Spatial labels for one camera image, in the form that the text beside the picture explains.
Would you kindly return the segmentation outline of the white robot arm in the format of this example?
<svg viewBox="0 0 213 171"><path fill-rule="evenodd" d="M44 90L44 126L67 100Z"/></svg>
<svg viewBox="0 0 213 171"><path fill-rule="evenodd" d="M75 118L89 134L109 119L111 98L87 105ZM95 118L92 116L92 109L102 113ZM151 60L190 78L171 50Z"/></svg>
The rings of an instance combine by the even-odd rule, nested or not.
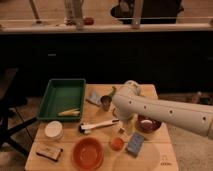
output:
<svg viewBox="0 0 213 171"><path fill-rule="evenodd" d="M138 114L213 140L213 106L149 99L141 91L140 84L128 80L112 97L121 121Z"/></svg>

